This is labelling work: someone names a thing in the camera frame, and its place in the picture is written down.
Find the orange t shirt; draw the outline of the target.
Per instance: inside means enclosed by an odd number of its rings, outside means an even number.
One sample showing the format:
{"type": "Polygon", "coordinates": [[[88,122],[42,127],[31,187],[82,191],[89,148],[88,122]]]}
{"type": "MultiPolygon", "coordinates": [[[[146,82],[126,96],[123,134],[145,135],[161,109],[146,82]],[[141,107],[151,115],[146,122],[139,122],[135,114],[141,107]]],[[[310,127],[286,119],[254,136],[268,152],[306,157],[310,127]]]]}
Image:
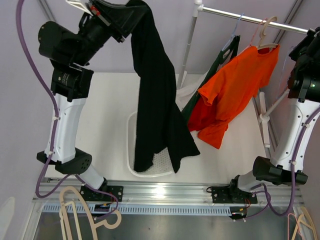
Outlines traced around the orange t shirt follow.
{"type": "Polygon", "coordinates": [[[219,149],[229,123],[269,84],[278,62],[280,46],[273,49],[249,46],[223,66],[198,89],[203,103],[215,109],[215,117],[197,137],[219,149]]]}

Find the black t shirt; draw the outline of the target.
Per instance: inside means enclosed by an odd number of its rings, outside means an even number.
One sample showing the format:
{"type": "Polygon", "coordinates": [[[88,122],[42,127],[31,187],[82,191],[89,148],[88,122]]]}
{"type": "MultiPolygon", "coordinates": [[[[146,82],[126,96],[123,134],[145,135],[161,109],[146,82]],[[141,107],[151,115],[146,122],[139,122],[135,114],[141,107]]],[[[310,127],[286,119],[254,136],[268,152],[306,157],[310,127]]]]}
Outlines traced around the black t shirt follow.
{"type": "Polygon", "coordinates": [[[185,157],[200,154],[176,104],[175,69],[165,52],[148,4],[130,0],[127,5],[145,5],[147,12],[131,34],[133,67],[140,77],[134,170],[152,166],[154,154],[167,148],[175,173],[185,157]]]}

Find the white perforated plastic basket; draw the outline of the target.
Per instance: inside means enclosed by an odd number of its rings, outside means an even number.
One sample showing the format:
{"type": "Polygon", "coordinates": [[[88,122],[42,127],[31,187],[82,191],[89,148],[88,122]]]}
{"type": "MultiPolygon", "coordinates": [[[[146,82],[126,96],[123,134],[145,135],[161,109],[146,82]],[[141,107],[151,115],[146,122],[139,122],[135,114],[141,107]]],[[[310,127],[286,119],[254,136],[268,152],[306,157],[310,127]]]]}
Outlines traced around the white perforated plastic basket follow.
{"type": "Polygon", "coordinates": [[[171,175],[174,173],[169,151],[167,148],[159,153],[155,153],[152,159],[152,166],[146,171],[137,172],[134,170],[135,163],[135,145],[136,145],[136,129],[137,129],[137,111],[133,112],[127,119],[126,131],[126,155],[127,167],[129,171],[137,177],[155,178],[171,175]]]}

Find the light blue wire hanger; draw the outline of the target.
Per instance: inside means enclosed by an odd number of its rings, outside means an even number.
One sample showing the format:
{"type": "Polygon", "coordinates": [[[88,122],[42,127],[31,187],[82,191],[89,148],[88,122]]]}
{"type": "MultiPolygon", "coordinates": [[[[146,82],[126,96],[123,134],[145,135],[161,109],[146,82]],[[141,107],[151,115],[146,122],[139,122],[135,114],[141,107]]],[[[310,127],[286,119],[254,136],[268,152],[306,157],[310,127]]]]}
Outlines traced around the light blue wire hanger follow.
{"type": "Polygon", "coordinates": [[[281,69],[281,73],[280,73],[280,79],[279,79],[279,86],[282,84],[282,81],[283,81],[283,75],[284,75],[284,71],[285,71],[285,68],[286,68],[286,64],[287,64],[287,61],[288,61],[288,58],[289,58],[289,54],[291,53],[291,51],[294,49],[294,46],[292,45],[287,53],[286,53],[286,56],[284,58],[284,61],[283,61],[283,65],[282,65],[282,69],[281,69]]]}

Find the red t shirt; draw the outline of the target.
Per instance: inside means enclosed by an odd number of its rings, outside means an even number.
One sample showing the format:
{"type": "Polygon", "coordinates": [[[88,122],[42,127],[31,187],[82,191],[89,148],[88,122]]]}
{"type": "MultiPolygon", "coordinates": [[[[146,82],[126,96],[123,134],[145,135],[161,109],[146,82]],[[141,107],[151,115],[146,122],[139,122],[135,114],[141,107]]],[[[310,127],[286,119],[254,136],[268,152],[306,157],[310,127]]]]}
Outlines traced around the red t shirt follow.
{"type": "Polygon", "coordinates": [[[217,95],[214,95],[211,105],[207,105],[207,102],[201,97],[194,109],[188,121],[188,129],[192,131],[205,131],[215,133],[217,120],[217,95]]]}

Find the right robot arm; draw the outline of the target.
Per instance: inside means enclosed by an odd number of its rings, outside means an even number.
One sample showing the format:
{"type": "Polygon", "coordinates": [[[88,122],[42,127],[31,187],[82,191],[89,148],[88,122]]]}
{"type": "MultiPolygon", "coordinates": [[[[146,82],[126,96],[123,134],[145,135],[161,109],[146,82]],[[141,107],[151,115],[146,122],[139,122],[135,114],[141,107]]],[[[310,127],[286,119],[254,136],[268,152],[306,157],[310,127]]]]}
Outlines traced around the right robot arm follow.
{"type": "Polygon", "coordinates": [[[320,29],[310,29],[290,52],[295,65],[287,81],[290,113],[271,158],[256,157],[252,171],[231,180],[227,196],[240,202],[265,183],[296,185],[307,182],[303,173],[306,148],[320,116],[320,29]]]}

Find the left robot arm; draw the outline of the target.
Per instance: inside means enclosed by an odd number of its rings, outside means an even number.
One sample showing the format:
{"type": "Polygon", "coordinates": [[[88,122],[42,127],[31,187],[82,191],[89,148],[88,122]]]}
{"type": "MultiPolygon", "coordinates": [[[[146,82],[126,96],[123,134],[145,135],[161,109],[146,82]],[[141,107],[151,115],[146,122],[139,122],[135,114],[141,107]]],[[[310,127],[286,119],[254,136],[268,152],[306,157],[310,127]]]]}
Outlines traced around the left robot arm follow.
{"type": "Polygon", "coordinates": [[[73,1],[83,9],[73,33],[54,21],[38,32],[39,53],[53,66],[49,94],[53,100],[51,133],[37,160],[61,174],[80,178],[97,201],[107,197],[107,180],[92,165],[92,156],[76,148],[81,112],[89,96],[93,56],[113,38],[122,43],[147,12],[145,5],[112,4],[104,0],[73,1]]]}

